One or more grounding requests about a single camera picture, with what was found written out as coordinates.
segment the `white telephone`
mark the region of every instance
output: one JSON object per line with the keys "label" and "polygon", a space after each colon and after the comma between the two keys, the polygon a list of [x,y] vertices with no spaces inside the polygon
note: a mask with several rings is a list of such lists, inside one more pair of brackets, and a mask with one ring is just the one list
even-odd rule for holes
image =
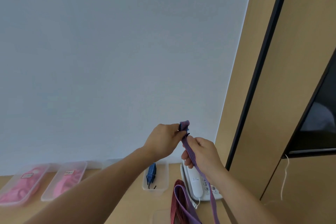
{"label": "white telephone", "polygon": [[200,176],[195,167],[190,169],[182,163],[180,170],[182,180],[187,188],[188,196],[195,209],[197,209],[198,206],[195,201],[210,201],[210,189],[216,200],[223,198],[214,186],[209,188],[209,184]]}

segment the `forearm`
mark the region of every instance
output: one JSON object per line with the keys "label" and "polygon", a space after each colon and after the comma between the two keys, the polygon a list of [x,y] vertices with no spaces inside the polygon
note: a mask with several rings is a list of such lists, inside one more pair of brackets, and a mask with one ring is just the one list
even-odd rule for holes
{"label": "forearm", "polygon": [[26,224],[104,223],[133,181],[154,161],[139,148],[56,198]]}
{"label": "forearm", "polygon": [[279,224],[271,212],[224,167],[216,174],[214,185],[239,224]]}

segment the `person's left hand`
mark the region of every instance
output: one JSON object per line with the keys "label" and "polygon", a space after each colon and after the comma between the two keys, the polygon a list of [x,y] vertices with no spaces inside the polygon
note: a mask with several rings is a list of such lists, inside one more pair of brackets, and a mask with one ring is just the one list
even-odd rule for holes
{"label": "person's left hand", "polygon": [[153,129],[143,148],[153,156],[154,162],[169,156],[186,135],[186,131],[179,132],[178,129],[179,124],[159,124]]}

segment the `purple ribbon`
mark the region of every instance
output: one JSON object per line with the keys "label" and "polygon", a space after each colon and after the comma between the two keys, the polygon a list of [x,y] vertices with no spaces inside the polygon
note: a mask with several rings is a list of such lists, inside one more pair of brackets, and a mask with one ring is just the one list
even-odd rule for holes
{"label": "purple ribbon", "polygon": [[[190,122],[188,120],[186,121],[182,121],[180,122],[180,127],[179,127],[179,131],[188,131],[188,126],[190,125]],[[217,216],[217,206],[216,206],[216,200],[215,200],[215,197],[213,196],[213,193],[212,193],[212,189],[211,189],[211,184],[210,182],[208,181],[208,179],[205,177],[205,175],[200,171],[200,169],[198,168],[197,164],[196,164],[196,157],[195,157],[195,153],[193,152],[193,150],[190,148],[188,142],[187,142],[187,135],[185,137],[183,137],[182,139],[182,144],[183,146],[185,147],[188,155],[189,155],[189,158],[191,159],[191,162],[193,163],[194,167],[196,168],[196,170],[199,172],[199,174],[205,179],[206,183],[209,184],[209,188],[210,188],[210,202],[211,202],[211,208],[212,208],[212,214],[213,214],[213,219],[214,219],[214,222],[215,224],[220,224],[219,223],[219,219],[218,219],[218,216]],[[187,211],[180,203],[178,197],[176,196],[177,198],[177,201],[178,203],[180,204],[181,206],[181,209],[183,210],[183,212],[188,216],[189,218],[189,221],[191,224],[199,224],[201,223],[199,218],[197,217],[197,214],[196,214],[196,211],[195,209],[193,208],[192,204],[191,204],[191,201],[189,199],[189,197],[186,195],[186,190],[185,188],[183,188],[183,192],[184,192],[184,195],[186,197],[186,200],[187,200],[187,204],[188,204],[188,209],[189,211]]]}

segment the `wooden desk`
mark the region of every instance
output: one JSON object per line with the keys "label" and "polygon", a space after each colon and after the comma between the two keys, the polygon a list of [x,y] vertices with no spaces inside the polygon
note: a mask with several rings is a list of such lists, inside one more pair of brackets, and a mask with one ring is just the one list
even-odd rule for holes
{"label": "wooden desk", "polygon": [[[85,179],[97,171],[98,170],[87,170],[83,178]],[[29,199],[26,205],[16,208],[1,207],[1,223],[21,224],[46,206],[48,203],[42,202],[40,198],[54,175],[55,173],[48,173],[46,175],[41,187],[36,194]],[[181,179],[180,164],[169,165],[169,188],[159,197],[155,197],[142,189],[143,175],[144,174],[141,174],[127,190],[107,219],[106,224],[149,224],[155,211],[170,209],[173,185],[177,179]],[[10,178],[11,176],[0,176],[0,188],[2,188]],[[210,202],[201,202],[196,211],[203,224],[213,223]],[[217,212],[221,224],[231,224],[221,201],[217,201]]]}

